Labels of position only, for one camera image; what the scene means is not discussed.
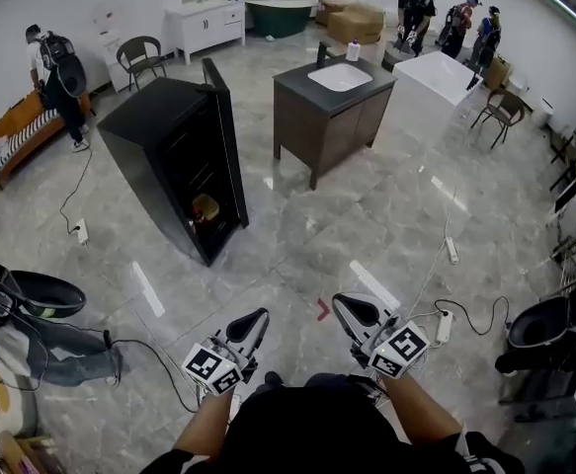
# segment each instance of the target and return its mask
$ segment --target marble floor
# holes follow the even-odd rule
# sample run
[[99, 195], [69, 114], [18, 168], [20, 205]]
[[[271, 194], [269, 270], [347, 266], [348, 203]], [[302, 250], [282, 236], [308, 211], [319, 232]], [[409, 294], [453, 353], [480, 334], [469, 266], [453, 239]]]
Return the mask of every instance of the marble floor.
[[[72, 222], [86, 218], [88, 247], [66, 234], [58, 212], [87, 159], [85, 153], [71, 154], [63, 135], [0, 192], [0, 263], [74, 282], [88, 295], [74, 323], [157, 344], [177, 363], [194, 342], [230, 320], [268, 308], [271, 325], [259, 350], [260, 367], [251, 384], [237, 390], [243, 398], [269, 369], [290, 384], [319, 371], [355, 370], [350, 341], [335, 318], [317, 320], [317, 300], [329, 303], [335, 292], [361, 289], [349, 268], [358, 260], [408, 311], [433, 266], [449, 210], [448, 234], [460, 263], [451, 265], [445, 251], [437, 256], [416, 312], [433, 310], [438, 297], [451, 298], [468, 307], [478, 328], [486, 328], [498, 296], [509, 298], [511, 317], [535, 303], [557, 279], [552, 266], [540, 264], [549, 252], [544, 217], [556, 173], [548, 165], [547, 140], [528, 118], [491, 152], [499, 131], [495, 121], [468, 131], [485, 94], [434, 146], [400, 131], [387, 112], [373, 149], [324, 176], [315, 192], [308, 188], [307, 169], [293, 156], [285, 152], [281, 162], [273, 160], [272, 77], [314, 61], [322, 38], [324, 30], [311, 26], [275, 42], [249, 37], [245, 47], [204, 52], [231, 89], [251, 220], [210, 268], [163, 237], [103, 143], [97, 120], [129, 95], [113, 92], [94, 102], [93, 159], [65, 209]], [[383, 41], [364, 46], [363, 57], [379, 63], [383, 47]], [[201, 82], [200, 56], [190, 66], [171, 60], [169, 75]], [[450, 202], [448, 192], [454, 191], [456, 202]], [[163, 303], [164, 316], [156, 318], [141, 294], [134, 261]], [[425, 367], [415, 371], [470, 430], [492, 440], [511, 423], [497, 405], [502, 380], [493, 368], [502, 351], [503, 318], [500, 306], [493, 330], [479, 338], [455, 311], [450, 342], [431, 351]], [[434, 316], [417, 321], [434, 336]], [[41, 427], [54, 437], [68, 472], [137, 472], [172, 445], [191, 417], [151, 352], [126, 345], [123, 353], [131, 372], [117, 389], [99, 381], [74, 389], [46, 384], [37, 394]], [[195, 395], [174, 377], [187, 404], [195, 406]]]

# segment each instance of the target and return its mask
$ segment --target black cabinet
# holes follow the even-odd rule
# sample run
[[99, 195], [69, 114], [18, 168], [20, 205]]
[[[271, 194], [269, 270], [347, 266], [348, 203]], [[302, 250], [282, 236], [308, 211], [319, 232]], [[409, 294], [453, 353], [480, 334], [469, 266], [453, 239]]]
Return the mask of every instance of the black cabinet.
[[156, 225], [210, 265], [248, 225], [230, 92], [212, 60], [206, 84], [158, 77], [110, 113], [99, 130]]

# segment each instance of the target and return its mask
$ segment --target bottle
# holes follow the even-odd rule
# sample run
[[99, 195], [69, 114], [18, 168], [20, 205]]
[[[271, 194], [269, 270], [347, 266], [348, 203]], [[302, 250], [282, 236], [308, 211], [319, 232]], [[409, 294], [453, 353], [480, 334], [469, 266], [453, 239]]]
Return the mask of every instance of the bottle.
[[347, 44], [347, 61], [358, 61], [360, 57], [360, 48], [361, 46], [358, 44], [358, 39], [354, 39], [353, 42]]

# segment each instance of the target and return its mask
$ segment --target white sink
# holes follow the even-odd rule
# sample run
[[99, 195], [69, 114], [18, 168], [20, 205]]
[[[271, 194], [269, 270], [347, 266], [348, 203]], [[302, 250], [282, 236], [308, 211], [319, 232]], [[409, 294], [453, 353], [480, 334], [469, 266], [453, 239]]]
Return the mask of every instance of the white sink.
[[367, 73], [347, 63], [315, 70], [307, 77], [331, 91], [349, 91], [373, 80]]

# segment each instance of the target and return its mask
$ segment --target striped cushion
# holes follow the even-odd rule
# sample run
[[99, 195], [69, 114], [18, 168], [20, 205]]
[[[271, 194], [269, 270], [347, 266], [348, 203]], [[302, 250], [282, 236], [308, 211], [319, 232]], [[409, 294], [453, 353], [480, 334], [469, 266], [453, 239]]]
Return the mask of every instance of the striped cushion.
[[47, 124], [52, 119], [57, 117], [57, 111], [55, 109], [51, 111], [44, 111], [39, 116], [35, 118], [34, 121], [30, 122], [26, 128], [22, 131], [11, 135], [9, 137], [9, 154], [7, 156], [0, 157], [0, 171], [4, 166], [9, 163], [11, 157], [18, 152], [18, 150], [24, 145], [24, 143], [34, 136], [45, 124]]

